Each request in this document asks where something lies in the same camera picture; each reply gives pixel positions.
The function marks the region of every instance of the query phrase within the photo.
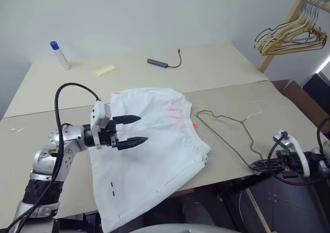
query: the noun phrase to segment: white wall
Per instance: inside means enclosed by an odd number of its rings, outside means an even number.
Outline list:
[[[257,65],[254,38],[281,23],[294,1],[0,0],[0,118],[30,64],[55,59],[51,40],[69,59],[232,41]],[[318,21],[328,32],[329,15],[323,12]],[[276,57],[267,75],[303,83],[327,53],[328,44]]]

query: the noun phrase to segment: cardboard sheet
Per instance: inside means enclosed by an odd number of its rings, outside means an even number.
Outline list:
[[[112,54],[98,58],[73,60],[70,70],[58,61],[33,63],[13,98],[5,117],[54,110],[54,96],[65,82],[89,87],[105,102],[113,91],[129,88],[173,88],[181,93],[249,84],[268,80],[232,45],[210,45],[181,48],[182,65],[160,68],[147,64],[152,58],[169,65],[179,62],[177,49],[139,54]],[[102,77],[94,72],[108,65],[116,69]],[[83,89],[66,88],[59,108],[94,105]]]
[[[212,110],[215,114],[245,119],[255,144],[255,150],[266,154],[274,144],[272,136],[279,129],[293,135],[304,151],[317,147],[316,127],[297,107],[282,96],[269,81],[237,85],[186,94],[193,104],[192,120],[198,122],[199,136],[211,147],[209,163],[181,190],[199,187],[215,182],[249,175],[251,172],[238,156],[215,134],[198,121],[199,110]],[[92,107],[61,110],[61,121],[73,125],[89,123]],[[202,115],[219,134],[231,143],[248,163],[259,156],[249,149],[250,141],[242,127],[228,120],[214,120]],[[35,152],[47,141],[56,127],[54,112],[4,118],[0,122],[0,228],[6,227],[13,219],[19,200],[22,199],[28,182]],[[69,176],[64,183],[60,197],[58,217],[96,210],[92,189],[92,172],[88,152],[76,155]]]

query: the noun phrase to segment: blue cap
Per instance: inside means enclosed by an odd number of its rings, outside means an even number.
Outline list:
[[[58,46],[56,41],[51,41],[51,46],[52,46],[53,50],[60,49],[60,47]]]

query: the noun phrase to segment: wooden rack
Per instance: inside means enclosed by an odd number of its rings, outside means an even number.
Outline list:
[[[296,0],[294,5],[292,6],[287,18],[285,18],[285,22],[291,22],[296,20],[300,13],[301,13],[301,8],[300,8],[300,4],[303,0]],[[327,2],[326,4],[324,4],[321,9],[327,11],[330,13],[330,2]],[[270,62],[273,60],[275,55],[267,55],[264,56],[262,61],[260,62],[260,64],[258,65],[257,69],[261,72],[264,72],[266,70],[266,68],[269,66]]]

